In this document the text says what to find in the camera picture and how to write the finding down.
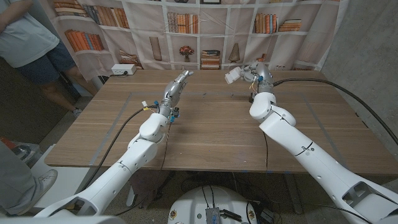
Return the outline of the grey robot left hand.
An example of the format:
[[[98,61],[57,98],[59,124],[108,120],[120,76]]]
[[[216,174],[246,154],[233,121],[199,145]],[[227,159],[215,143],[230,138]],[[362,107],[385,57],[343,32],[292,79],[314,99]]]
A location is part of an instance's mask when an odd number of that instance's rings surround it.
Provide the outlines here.
[[[184,70],[176,79],[172,80],[164,91],[164,97],[159,104],[159,113],[169,117],[173,107],[177,105],[181,92],[187,84],[187,78],[194,74],[193,71]]]

